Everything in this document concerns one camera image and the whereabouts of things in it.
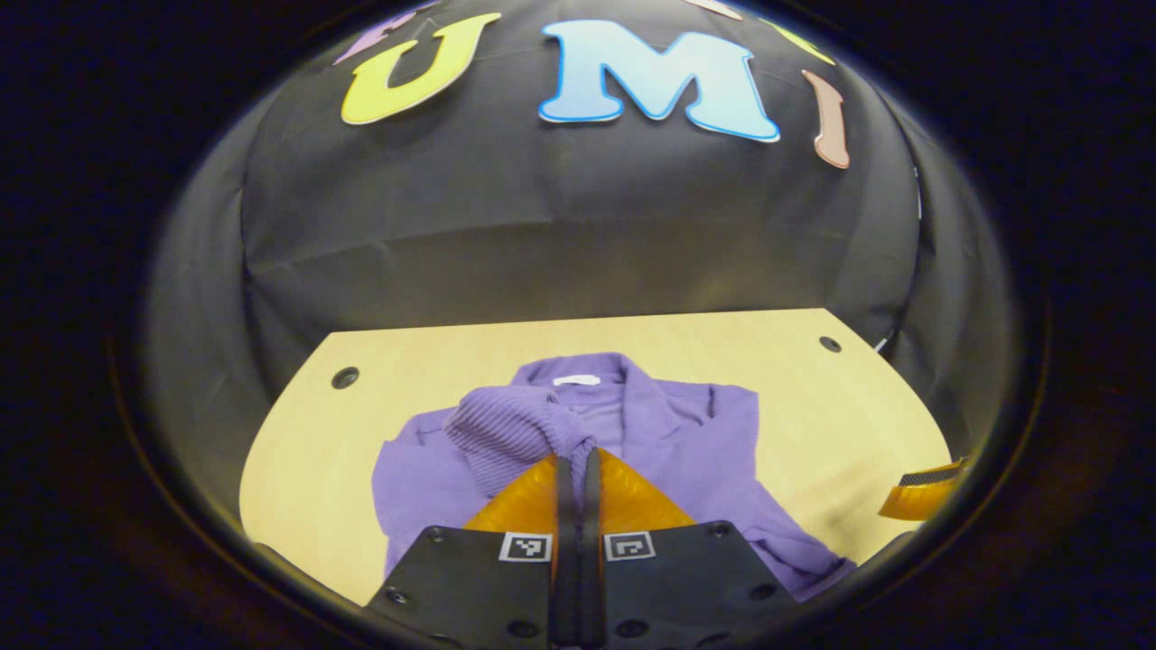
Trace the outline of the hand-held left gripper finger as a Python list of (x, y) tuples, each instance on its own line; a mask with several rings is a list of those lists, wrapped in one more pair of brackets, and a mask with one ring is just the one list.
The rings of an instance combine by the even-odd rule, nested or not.
[(579, 531), (570, 464), (549, 455), (465, 525), (428, 525), (366, 604), (423, 647), (573, 647)]
[(729, 520), (698, 523), (609, 452), (583, 492), (581, 647), (741, 647), (796, 598)]

